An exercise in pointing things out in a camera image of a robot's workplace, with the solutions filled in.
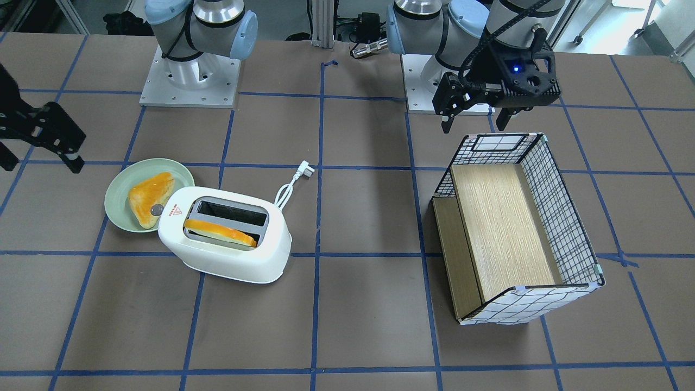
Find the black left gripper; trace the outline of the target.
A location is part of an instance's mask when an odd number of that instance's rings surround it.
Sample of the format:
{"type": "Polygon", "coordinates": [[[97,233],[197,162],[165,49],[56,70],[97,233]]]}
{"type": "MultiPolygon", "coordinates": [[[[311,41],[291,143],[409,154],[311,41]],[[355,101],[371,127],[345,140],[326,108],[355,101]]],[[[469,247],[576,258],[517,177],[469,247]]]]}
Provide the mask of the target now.
{"type": "Polygon", "coordinates": [[[445,134],[450,132],[456,115],[476,104],[485,102],[501,108],[496,126],[498,131],[504,131],[519,108],[549,105],[563,93],[555,72],[554,52],[547,41],[526,49],[494,41],[472,62],[471,78],[476,83],[444,72],[437,84],[433,109],[441,116],[445,134]],[[489,92],[482,84],[499,89],[489,92]]]}

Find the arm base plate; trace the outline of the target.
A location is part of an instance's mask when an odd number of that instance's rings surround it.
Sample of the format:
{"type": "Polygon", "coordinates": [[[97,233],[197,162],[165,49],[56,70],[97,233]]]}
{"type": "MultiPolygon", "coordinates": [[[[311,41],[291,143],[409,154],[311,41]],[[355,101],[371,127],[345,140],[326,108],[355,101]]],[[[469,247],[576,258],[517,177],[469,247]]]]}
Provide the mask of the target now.
{"type": "Polygon", "coordinates": [[[142,87],[142,106],[233,109],[241,60],[203,53],[188,62],[177,62],[162,54],[157,47],[142,87]]]}
{"type": "Polygon", "coordinates": [[[434,55],[401,55],[403,81],[408,112],[435,114],[432,99],[441,78],[448,69],[437,62],[434,55]]]}

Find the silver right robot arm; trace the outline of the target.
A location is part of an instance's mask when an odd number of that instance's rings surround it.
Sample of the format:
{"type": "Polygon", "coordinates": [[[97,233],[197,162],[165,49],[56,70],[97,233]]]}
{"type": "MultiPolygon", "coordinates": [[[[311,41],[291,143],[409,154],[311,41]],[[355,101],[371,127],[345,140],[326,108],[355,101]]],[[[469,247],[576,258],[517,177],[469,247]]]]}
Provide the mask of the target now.
{"type": "MultiPolygon", "coordinates": [[[[258,33],[243,1],[146,1],[158,49],[142,88],[141,106],[233,108],[242,60],[258,33]]],[[[21,140],[57,155],[72,173],[84,166],[85,133],[56,102],[35,108],[2,69],[2,140],[21,140]]]]}

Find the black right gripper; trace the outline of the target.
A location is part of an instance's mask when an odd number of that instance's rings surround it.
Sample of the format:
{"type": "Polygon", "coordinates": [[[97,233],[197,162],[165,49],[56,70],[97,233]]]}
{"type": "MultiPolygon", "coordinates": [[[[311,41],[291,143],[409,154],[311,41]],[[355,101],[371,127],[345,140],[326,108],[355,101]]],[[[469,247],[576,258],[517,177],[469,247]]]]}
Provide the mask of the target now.
{"type": "MultiPolygon", "coordinates": [[[[27,141],[33,146],[56,154],[72,173],[78,174],[84,166],[79,149],[85,133],[57,102],[47,102],[40,108],[30,106],[20,94],[19,86],[7,69],[1,65],[2,139],[27,141]]],[[[0,164],[4,171],[12,172],[19,163],[5,144],[0,143],[0,164]]]]}

